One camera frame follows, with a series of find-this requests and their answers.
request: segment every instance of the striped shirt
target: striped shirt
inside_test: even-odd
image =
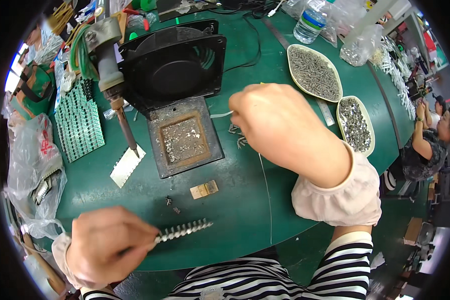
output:
[[[228,299],[365,299],[369,284],[372,237],[351,232],[333,241],[313,274],[310,285],[293,282],[276,260],[243,257],[197,267],[190,271],[165,300]],[[120,300],[90,291],[84,300]]]

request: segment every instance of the red plier handle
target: red plier handle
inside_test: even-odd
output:
[[[146,12],[141,12],[141,11],[137,11],[137,10],[133,10],[133,9],[129,9],[129,8],[124,8],[122,10],[122,12],[126,13],[126,14],[130,14],[130,15],[141,15],[143,17],[143,27],[145,28],[145,31],[150,30],[150,24],[148,23]]]

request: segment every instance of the cream plastic tray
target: cream plastic tray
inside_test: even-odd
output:
[[[324,61],[326,61],[326,62],[328,63],[328,66],[329,66],[331,69],[333,69],[333,71],[335,72],[335,77],[336,77],[337,82],[338,82],[338,88],[339,88],[339,100],[330,100],[330,99],[325,99],[325,98],[323,98],[323,97],[320,97],[320,96],[318,96],[318,95],[316,95],[316,94],[314,94],[314,93],[312,93],[312,92],[310,92],[310,91],[307,91],[305,88],[303,88],[303,87],[297,82],[297,80],[295,79],[295,76],[293,75],[292,67],[290,66],[290,57],[289,57],[289,53],[290,53],[290,48],[291,48],[291,47],[297,47],[297,48],[301,48],[301,49],[306,50],[306,51],[311,51],[311,52],[317,54],[319,57],[321,57]],[[344,92],[343,92],[343,89],[342,89],[342,82],[340,82],[340,76],[338,76],[338,71],[337,71],[336,67],[335,67],[334,64],[328,59],[328,57],[326,57],[325,55],[323,55],[322,53],[320,53],[320,52],[318,52],[318,51],[315,51],[315,50],[313,50],[313,49],[311,49],[311,48],[309,48],[309,47],[306,47],[306,46],[300,45],[300,44],[289,45],[288,48],[287,48],[287,50],[286,50],[286,53],[287,53],[288,69],[290,70],[290,75],[292,75],[293,81],[295,82],[295,84],[296,84],[302,91],[304,91],[305,93],[310,94],[310,95],[312,95],[312,96],[315,96],[315,97],[317,97],[317,98],[320,98],[320,99],[323,99],[323,100],[326,100],[326,101],[330,101],[330,102],[334,102],[334,103],[337,103],[337,102],[340,101],[340,99],[342,99],[342,97],[343,97],[343,95],[344,95]]]
[[[362,111],[362,116],[365,119],[365,123],[366,126],[368,128],[368,131],[370,132],[370,147],[368,148],[368,150],[366,150],[363,154],[368,157],[370,154],[372,154],[373,150],[375,149],[375,132],[373,131],[373,126],[372,126],[372,121],[370,120],[370,116],[369,113],[367,111],[367,109],[365,108],[365,105],[363,105],[362,101],[360,101],[360,99],[358,99],[355,96],[346,96],[343,97],[342,99],[340,99],[340,101],[338,101],[338,105],[337,105],[337,123],[338,123],[338,127],[340,127],[340,131],[342,132],[342,137],[343,140],[345,142],[348,143],[347,139],[345,138],[345,132],[344,132],[344,128],[342,127],[342,121],[340,118],[340,113],[338,112],[338,108],[340,107],[340,102],[343,99],[348,99],[348,98],[353,98],[358,102],[358,106],[360,106],[360,110]]]

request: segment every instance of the green table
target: green table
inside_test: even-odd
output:
[[[181,23],[208,18],[219,21],[219,33],[227,37],[227,69],[249,61],[257,51],[256,34],[241,15],[218,15],[206,11],[186,15],[179,20]],[[260,20],[251,22],[260,35],[262,57],[253,67],[237,68],[223,75],[221,93],[207,99],[211,114],[228,112],[228,98],[246,85],[260,82],[294,85],[285,50]],[[292,34],[295,20],[278,12],[271,22],[290,43],[297,43]],[[152,28],[155,30],[173,24],[175,20],[170,20],[154,24]],[[335,64],[342,81],[343,95],[357,96],[367,107],[376,135],[375,151],[369,159],[378,173],[383,173],[398,156],[398,148],[390,115],[371,71],[367,66],[355,68],[340,59],[339,48],[333,48],[321,37],[309,47],[325,54]],[[413,122],[400,106],[390,77],[381,71],[377,73],[392,103],[400,135],[406,141],[412,134]],[[315,221],[298,217],[292,207],[290,192],[297,175],[263,159],[270,192],[269,203],[259,155],[249,146],[241,150],[237,148],[237,135],[228,132],[228,117],[213,119],[224,159],[159,179],[146,119],[139,114],[137,121],[133,122],[135,111],[128,112],[126,115],[133,135],[147,154],[120,189],[109,175],[128,146],[117,119],[105,120],[102,117],[102,112],[109,105],[98,88],[95,92],[106,144],[71,164],[64,159],[68,183],[56,216],[67,231],[71,230],[72,219],[80,213],[116,205],[126,207],[158,228],[201,218],[214,222],[212,227],[198,233],[158,244],[138,267],[138,270],[155,271],[196,267],[248,255],[316,224]],[[305,96],[324,122],[314,97]],[[329,104],[329,107],[335,115],[336,105]],[[330,126],[330,130],[340,136],[337,124]],[[54,140],[59,140],[56,131]],[[210,180],[216,181],[219,191],[193,200],[189,189]],[[173,199],[172,207],[181,210],[180,214],[166,206],[167,195]]]

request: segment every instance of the water bottle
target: water bottle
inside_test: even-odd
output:
[[[308,0],[293,35],[304,44],[312,44],[327,24],[335,0]]]

